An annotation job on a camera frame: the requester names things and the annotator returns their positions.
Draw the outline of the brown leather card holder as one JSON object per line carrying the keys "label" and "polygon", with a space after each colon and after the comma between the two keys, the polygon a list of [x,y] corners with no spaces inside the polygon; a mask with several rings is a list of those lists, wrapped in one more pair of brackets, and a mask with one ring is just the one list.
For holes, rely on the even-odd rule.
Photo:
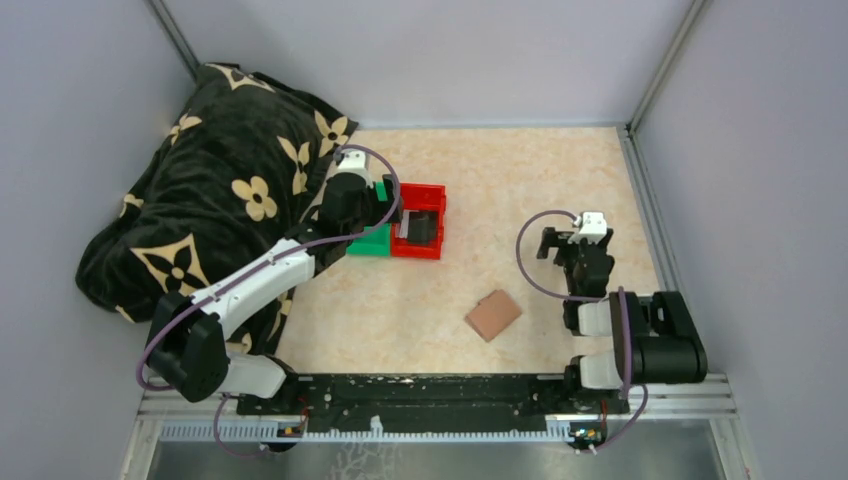
{"label": "brown leather card holder", "polygon": [[481,299],[465,321],[481,339],[490,342],[521,315],[522,309],[512,296],[497,289]]}

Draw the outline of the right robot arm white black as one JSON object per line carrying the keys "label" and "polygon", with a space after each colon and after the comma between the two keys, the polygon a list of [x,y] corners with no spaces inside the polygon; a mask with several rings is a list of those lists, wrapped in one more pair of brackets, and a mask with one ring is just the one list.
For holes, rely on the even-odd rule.
{"label": "right robot arm white black", "polygon": [[590,411],[603,391],[625,385],[696,384],[708,373],[707,355],[682,294],[657,291],[641,296],[608,289],[615,259],[608,251],[613,231],[592,243],[571,240],[574,232],[546,227],[537,257],[554,249],[569,297],[563,321],[572,334],[608,338],[612,348],[575,356],[565,368],[563,398],[576,412]]}

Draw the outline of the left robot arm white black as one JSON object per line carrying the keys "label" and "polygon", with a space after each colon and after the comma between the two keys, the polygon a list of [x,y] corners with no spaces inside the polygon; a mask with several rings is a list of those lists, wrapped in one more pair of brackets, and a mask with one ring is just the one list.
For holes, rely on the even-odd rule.
{"label": "left robot arm white black", "polygon": [[226,340],[251,317],[290,289],[322,274],[343,258],[348,246],[373,227],[396,222],[401,211],[395,171],[383,177],[386,200],[377,196],[369,173],[340,168],[325,186],[318,217],[290,229],[270,250],[225,279],[193,294],[173,292],[158,304],[137,381],[150,369],[196,403],[215,394],[249,395],[277,414],[292,411],[300,388],[293,372],[266,354],[227,350]]}

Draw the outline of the black card in red bin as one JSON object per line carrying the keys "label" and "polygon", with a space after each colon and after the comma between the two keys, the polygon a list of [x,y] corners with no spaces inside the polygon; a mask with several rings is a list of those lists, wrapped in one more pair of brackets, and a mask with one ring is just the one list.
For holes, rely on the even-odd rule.
{"label": "black card in red bin", "polygon": [[409,213],[406,240],[414,245],[428,245],[438,231],[438,215],[432,211],[414,211]]}

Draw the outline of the red plastic bin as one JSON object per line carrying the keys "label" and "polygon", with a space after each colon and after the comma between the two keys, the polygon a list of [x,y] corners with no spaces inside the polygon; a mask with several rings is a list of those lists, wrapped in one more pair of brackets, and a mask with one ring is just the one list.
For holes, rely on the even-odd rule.
{"label": "red plastic bin", "polygon": [[392,257],[440,260],[444,240],[446,187],[402,183],[401,222],[392,226]]}

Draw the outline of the black floral blanket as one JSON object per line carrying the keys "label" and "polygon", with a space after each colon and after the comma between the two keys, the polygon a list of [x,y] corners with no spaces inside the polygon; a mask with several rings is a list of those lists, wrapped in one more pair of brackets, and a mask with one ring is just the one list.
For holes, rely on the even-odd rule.
{"label": "black floral blanket", "polygon": [[357,123],[320,98],[234,64],[206,63],[179,118],[85,248],[75,282],[93,304],[151,320],[269,250],[319,194]]}

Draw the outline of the aluminium frame rail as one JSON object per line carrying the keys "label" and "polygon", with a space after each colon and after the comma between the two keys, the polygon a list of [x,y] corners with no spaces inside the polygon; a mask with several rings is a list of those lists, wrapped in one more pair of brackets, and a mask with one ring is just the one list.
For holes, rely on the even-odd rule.
{"label": "aluminium frame rail", "polygon": [[[617,133],[659,285],[663,290],[682,292],[674,251],[636,136],[627,124],[618,126]],[[649,406],[649,414],[662,419],[712,420],[737,416],[736,402],[724,374],[709,374],[701,384],[685,385],[682,393],[659,394]]]}

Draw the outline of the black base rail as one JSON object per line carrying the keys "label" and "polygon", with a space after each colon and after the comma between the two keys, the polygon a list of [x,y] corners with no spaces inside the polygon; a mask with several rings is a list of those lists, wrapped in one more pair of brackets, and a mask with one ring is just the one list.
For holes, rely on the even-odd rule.
{"label": "black base rail", "polygon": [[558,374],[301,374],[270,399],[244,396],[240,415],[283,415],[309,408],[312,418],[356,407],[504,407],[509,414],[628,413],[616,390],[582,390]]}

